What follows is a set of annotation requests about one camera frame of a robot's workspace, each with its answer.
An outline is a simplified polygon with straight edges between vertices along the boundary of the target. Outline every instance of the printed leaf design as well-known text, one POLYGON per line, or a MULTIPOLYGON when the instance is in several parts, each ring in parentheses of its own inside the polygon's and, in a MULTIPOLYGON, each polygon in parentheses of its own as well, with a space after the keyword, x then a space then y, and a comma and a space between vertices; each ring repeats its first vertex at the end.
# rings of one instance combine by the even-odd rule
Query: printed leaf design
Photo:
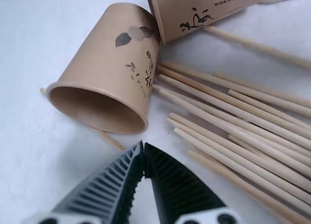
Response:
POLYGON ((144 33, 145 38, 150 38, 152 34, 154 33, 153 30, 149 29, 146 26, 140 27, 141 31, 144 33))
POLYGON ((122 33, 116 38, 116 48, 128 44, 131 41, 131 37, 128 33, 122 33))

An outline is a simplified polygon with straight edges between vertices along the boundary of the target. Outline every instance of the kraft paper cup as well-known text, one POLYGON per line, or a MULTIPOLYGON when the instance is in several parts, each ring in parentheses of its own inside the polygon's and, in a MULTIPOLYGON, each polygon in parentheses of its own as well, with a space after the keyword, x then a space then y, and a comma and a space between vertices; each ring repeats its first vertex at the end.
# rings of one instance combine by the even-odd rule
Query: kraft paper cup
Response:
POLYGON ((145 131, 159 42, 156 20, 147 11, 130 3, 109 6, 47 88, 50 102, 92 128, 145 131))

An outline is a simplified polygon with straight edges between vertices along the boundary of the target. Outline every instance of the wooden stick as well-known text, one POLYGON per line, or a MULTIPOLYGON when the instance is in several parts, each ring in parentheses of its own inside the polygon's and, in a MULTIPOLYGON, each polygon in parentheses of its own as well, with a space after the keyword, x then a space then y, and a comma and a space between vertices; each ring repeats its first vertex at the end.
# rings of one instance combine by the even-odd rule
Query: wooden stick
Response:
POLYGON ((253 147, 253 146, 251 146, 249 144, 246 144, 245 142, 241 141, 240 139, 236 138, 235 136, 229 134, 228 138, 230 140, 232 140, 234 143, 236 143, 236 144, 242 146, 243 148, 247 149, 248 151, 253 152, 254 154, 256 154, 256 155, 258 155, 258 156, 260 156, 260 157, 262 157, 262 158, 264 158, 266 160, 278 163, 274 158, 272 158, 269 155, 265 154, 264 152, 256 149, 255 147, 253 147))
POLYGON ((160 86, 153 85, 153 88, 156 89, 156 90, 161 90, 161 89, 162 90, 166 90, 166 91, 176 95, 177 97, 179 97, 179 98, 181 98, 181 99, 191 103, 192 105, 195 105, 196 107, 198 107, 198 108, 200 108, 200 109, 202 109, 202 110, 204 110, 204 111, 206 111, 206 112, 208 112, 208 113, 210 113, 210 114, 212 114, 214 116, 217 116, 217 117, 219 117, 219 118, 221 118, 221 119, 223 119, 225 121, 228 121, 228 122, 230 122, 230 123, 232 123, 234 125, 237 125, 237 126, 243 128, 243 129, 247 129, 248 131, 256 133, 256 134, 258 134, 258 135, 260 135, 262 137, 265 137, 267 139, 270 139, 270 140, 272 140, 274 142, 277 142, 277 143, 279 143, 279 144, 281 144, 281 145, 283 145, 283 146, 285 146, 285 147, 287 147, 289 149, 295 150, 295 151, 297 151, 297 152, 299 152, 299 153, 301 153, 303 155, 311 157, 311 151, 309 151, 309 150, 307 150, 305 148, 302 148, 302 147, 300 147, 300 146, 298 146, 298 145, 296 145, 296 144, 294 144, 294 143, 292 143, 292 142, 290 142, 290 141, 288 141, 288 140, 286 140, 284 138, 281 138, 281 137, 279 137, 279 136, 277 136, 277 135, 275 135, 275 134, 273 134, 271 132, 268 132, 268 131, 266 131, 266 130, 264 130, 262 128, 259 128, 259 127, 255 126, 255 125, 251 124, 251 123, 248 123, 248 122, 245 122, 245 121, 243 121, 243 120, 241 120, 239 118, 236 118, 236 117, 234 117, 234 116, 232 116, 232 115, 230 115, 230 114, 228 114, 226 112, 223 112, 223 111, 218 110, 216 108, 213 108, 213 107, 211 107, 211 106, 209 106, 207 104, 204 104, 202 102, 199 102, 197 100, 194 100, 192 98, 189 98, 187 96, 184 96, 184 95, 179 94, 177 92, 165 89, 165 88, 160 87, 160 86))
MULTIPOLYGON (((254 116, 260 117, 260 121, 262 119, 268 121, 268 122, 272 122, 278 126, 281 126, 282 128, 285 128, 293 133, 296 133, 300 136, 303 136, 307 139, 311 139, 311 134, 310 131, 308 129, 305 129, 303 127, 300 127, 294 123, 291 123, 289 121, 286 121, 280 117, 277 117, 275 115, 272 115, 266 111, 263 111, 257 107, 254 107, 252 105, 249 105, 247 103, 244 103, 236 98, 233 98, 227 94, 224 94, 222 92, 219 92, 215 89, 212 89, 204 84, 201 84, 199 82, 196 82, 188 77, 185 77, 179 73, 173 72, 171 70, 168 69, 164 69, 159 67, 157 69, 160 73, 165 74, 171 78, 174 78, 175 80, 178 80, 186 85, 189 85, 197 90, 200 90, 208 95, 214 96, 215 98, 218 98, 226 103, 229 103, 235 107, 238 107, 240 109, 236 109, 236 108, 231 108, 230 112, 234 113, 235 115, 238 115, 240 117, 243 117, 244 119, 246 119, 247 121, 252 122, 254 119, 254 116)), ((166 82, 170 82, 170 80, 167 80, 165 77, 163 77, 163 75, 160 75, 159 78, 161 80, 165 80, 166 82)))
POLYGON ((295 195, 296 197, 305 201, 306 203, 311 204, 311 195, 307 194, 306 192, 302 191, 296 186, 293 186, 292 184, 288 183, 287 181, 281 178, 275 179, 274 175, 268 171, 273 172, 279 177, 287 179, 288 181, 292 182, 295 185, 298 186, 303 185, 302 187, 303 189, 311 191, 311 181, 304 178, 300 174, 290 170, 289 168, 281 165, 280 163, 276 163, 275 161, 274 162, 268 161, 240 147, 239 145, 236 145, 233 142, 224 139, 215 133, 212 133, 211 131, 203 127, 185 118, 182 118, 181 116, 175 113, 171 113, 170 118, 171 119, 168 119, 168 122, 172 124, 175 128, 179 128, 184 132, 192 135, 201 142, 209 145, 213 149, 219 151, 220 153, 226 155, 227 157, 240 163, 241 165, 244 165, 253 172, 255 172, 254 170, 258 170, 257 168, 259 167, 260 168, 259 170, 261 171, 260 172, 256 171, 256 173, 259 174, 261 177, 267 176, 265 178, 270 182, 276 184, 280 188, 283 188, 284 190, 295 195))
POLYGON ((232 89, 230 89, 228 91, 228 94, 230 94, 231 96, 233 96, 233 97, 235 97, 237 99, 240 99, 240 100, 242 100, 242 101, 244 101, 244 102, 246 102, 246 103, 248 103, 250 105, 258 107, 261 110, 269 112, 269 113, 271 113, 271 114, 273 114, 275 116, 278 116, 278 117, 280 117, 280 118, 282 118, 284 120, 287 120, 287 121, 289 121, 291 123, 294 123, 294 124, 296 124, 296 125, 298 125, 300 127, 303 127, 305 129, 308 129, 309 131, 311 131, 311 126, 310 125, 308 125, 308 124, 304 123, 303 121, 300 121, 300 120, 298 120, 298 119, 296 119, 296 118, 294 118, 294 117, 292 117, 290 115, 287 115, 286 113, 284 113, 282 111, 279 111, 279 110, 277 110, 277 109, 275 109, 275 108, 273 108, 271 106, 268 106, 268 105, 266 105, 266 104, 264 104, 262 102, 259 102, 259 101, 255 100, 255 99, 252 99, 252 98, 250 98, 250 97, 248 97, 246 95, 240 94, 240 93, 238 93, 238 92, 236 92, 236 91, 234 91, 232 89))
POLYGON ((280 60, 285 60, 289 63, 296 64, 298 66, 311 69, 311 60, 300 58, 299 56, 289 54, 286 52, 282 52, 281 50, 264 45, 262 43, 258 43, 250 38, 244 38, 236 34, 231 34, 229 32, 220 30, 214 26, 206 26, 204 28, 205 31, 217 36, 224 38, 226 40, 234 41, 237 43, 241 43, 244 47, 250 48, 253 50, 257 50, 259 52, 263 52, 269 56, 276 57, 280 60))
POLYGON ((107 132, 104 132, 104 131, 99 131, 101 136, 106 140, 108 141, 112 146, 114 146, 115 148, 117 148, 118 150, 126 150, 126 148, 121 145, 118 141, 116 141, 115 139, 111 138, 109 136, 109 134, 107 132))
POLYGON ((272 88, 266 88, 265 86, 261 86, 261 85, 258 85, 256 83, 253 83, 247 80, 239 79, 239 78, 230 76, 228 74, 224 74, 222 72, 214 72, 213 76, 221 78, 223 80, 227 80, 229 82, 233 82, 241 86, 245 86, 247 88, 251 88, 253 90, 260 91, 262 93, 266 93, 266 94, 278 97, 280 99, 287 100, 292 103, 296 103, 296 104, 311 108, 311 100, 304 99, 302 97, 299 97, 297 95, 294 95, 294 94, 291 94, 285 91, 278 91, 272 88))
POLYGON ((183 91, 186 91, 192 95, 195 95, 196 97, 198 97, 202 100, 205 100, 205 101, 207 101, 207 102, 209 102, 215 106, 218 106, 218 107, 220 107, 220 108, 222 108, 222 109, 224 109, 230 113, 233 113, 237 116, 240 116, 244 119, 247 119, 248 121, 250 121, 250 122, 252 122, 252 123, 254 123, 260 127, 263 127, 265 129, 273 132, 273 133, 276 133, 276 134, 278 134, 278 135, 280 135, 280 136, 282 136, 288 140, 291 140, 291 141, 293 141, 297 144, 300 144, 300 145, 311 150, 311 141, 300 136, 300 135, 298 135, 298 134, 292 133, 291 131, 286 130, 286 129, 284 129, 284 128, 276 125, 276 124, 273 124, 269 121, 263 120, 262 118, 259 118, 259 117, 255 116, 253 114, 250 114, 250 113, 248 113, 248 112, 246 112, 240 108, 237 108, 237 107, 235 107, 229 103, 226 103, 222 100, 219 100, 215 97, 212 97, 212 96, 210 96, 204 92, 201 92, 195 88, 192 88, 192 87, 190 87, 190 86, 188 86, 188 85, 186 85, 180 81, 177 81, 175 79, 167 77, 163 74, 161 74, 159 76, 159 78, 160 78, 160 80, 165 81, 165 82, 169 83, 170 85, 173 85, 179 89, 182 89, 183 91))
POLYGON ((270 145, 271 147, 279 150, 280 152, 283 152, 284 154, 286 154, 286 155, 288 155, 288 156, 298 160, 299 162, 302 162, 303 164, 311 167, 311 158, 309 158, 309 157, 307 157, 305 155, 302 155, 302 154, 300 154, 300 153, 298 153, 298 152, 296 152, 294 150, 288 149, 288 148, 286 148, 286 147, 284 147, 284 146, 282 146, 282 145, 280 145, 280 144, 278 144, 278 143, 276 143, 274 141, 266 139, 266 138, 264 138, 262 136, 259 136, 259 135, 255 134, 255 133, 252 133, 252 132, 249 132, 249 131, 246 131, 246 132, 248 134, 250 134, 251 136, 261 140, 262 142, 265 142, 266 144, 270 145))
POLYGON ((198 77, 200 79, 215 83, 215 84, 223 86, 225 88, 233 89, 239 93, 246 94, 247 96, 265 101, 267 103, 272 103, 272 104, 277 105, 277 106, 281 106, 285 109, 292 110, 292 111, 297 112, 301 115, 311 117, 311 109, 307 108, 305 106, 301 106, 301 105, 298 105, 295 103, 291 103, 289 101, 286 101, 286 100, 283 100, 283 99, 280 99, 280 98, 277 98, 277 97, 274 97, 274 96, 271 96, 271 95, 268 95, 268 94, 265 94, 265 93, 262 93, 262 92, 259 92, 259 91, 256 91, 256 90, 253 90, 253 89, 250 89, 250 88, 247 88, 247 87, 244 87, 244 86, 241 86, 241 85, 238 85, 238 84, 235 84, 235 83, 223 80, 223 79, 220 79, 218 77, 214 77, 212 75, 206 74, 205 72, 195 71, 193 69, 183 67, 177 63, 161 62, 161 64, 163 64, 164 66, 169 67, 171 69, 174 69, 176 71, 185 73, 187 75, 198 77))
POLYGON ((41 94, 43 94, 44 96, 46 96, 47 89, 44 88, 44 87, 41 87, 41 88, 40 88, 40 92, 41 92, 41 94))
POLYGON ((225 155, 221 154, 220 152, 214 150, 209 145, 204 144, 200 140, 194 138, 193 136, 189 135, 188 133, 175 128, 174 131, 193 144, 195 147, 199 148, 200 150, 204 151, 209 156, 213 157, 214 159, 220 161, 221 163, 225 164, 227 167, 233 169, 234 171, 238 172, 239 174, 245 176, 247 179, 253 181, 254 183, 258 184, 259 186, 267 189, 274 195, 278 196, 279 198, 285 200, 286 202, 292 204, 293 206, 297 207, 298 209, 302 210, 307 214, 311 214, 311 206, 307 205, 306 203, 302 202, 301 200, 297 199, 293 195, 289 194, 288 192, 282 190, 278 186, 272 184, 268 180, 260 177, 256 173, 252 172, 251 170, 245 168, 244 166, 240 165, 239 163, 231 160, 230 158, 226 157, 225 155))
POLYGON ((310 221, 307 220, 305 217, 294 212, 293 210, 288 208, 286 205, 282 204, 281 202, 267 195, 263 191, 245 182, 243 179, 238 177, 235 173, 230 171, 228 168, 226 168, 221 163, 212 162, 193 151, 188 151, 188 155, 193 160, 199 162, 200 164, 208 167, 210 170, 225 177, 230 182, 232 182, 233 184, 235 184, 236 186, 238 186, 245 192, 249 193, 250 195, 255 197, 258 201, 262 202, 267 207, 272 209, 274 212, 279 213, 282 217, 288 219, 289 221, 293 223, 299 223, 299 224, 310 224, 310 221))
POLYGON ((245 133, 245 131, 241 131, 237 129, 236 127, 232 127, 232 125, 218 117, 215 117, 200 108, 178 98, 175 95, 172 95, 170 92, 167 92, 165 90, 160 90, 159 93, 163 95, 164 97, 168 98, 175 104, 187 109, 189 112, 195 114, 196 116, 212 123, 213 125, 223 129, 224 131, 234 135, 235 137, 245 141, 246 143, 254 146, 255 148, 266 152, 270 156, 276 158, 277 160, 283 162, 286 165, 289 165, 293 169, 297 170, 298 172, 305 174, 309 177, 311 177, 311 171, 309 170, 309 167, 302 164, 301 162, 287 156, 286 154, 279 152, 278 150, 271 148, 266 143, 261 142, 257 138, 250 136, 249 134, 245 133))
POLYGON ((291 183, 287 182, 286 180, 272 174, 271 172, 265 170, 264 168, 256 165, 255 163, 251 162, 250 160, 248 160, 247 157, 242 157, 240 156, 241 154, 252 154, 251 152, 247 152, 247 150, 245 150, 244 148, 235 145, 232 146, 229 150, 227 148, 225 148, 224 146, 212 141, 211 139, 197 133, 196 131, 184 126, 181 124, 180 126, 181 128, 176 128, 179 130, 182 130, 183 132, 189 134, 190 136, 198 139, 200 142, 208 145, 209 147, 213 148, 214 150, 218 151, 219 153, 225 155, 226 157, 232 159, 233 161, 239 163, 240 165, 244 166, 245 168, 247 168, 248 170, 256 173, 257 175, 261 176, 262 178, 266 179, 267 181, 271 182, 272 184, 278 186, 279 188, 283 189, 284 191, 294 195, 295 197, 299 198, 300 200, 306 202, 307 204, 311 204, 311 195, 309 195, 308 193, 306 193, 305 191, 301 190, 300 188, 292 185, 291 183))

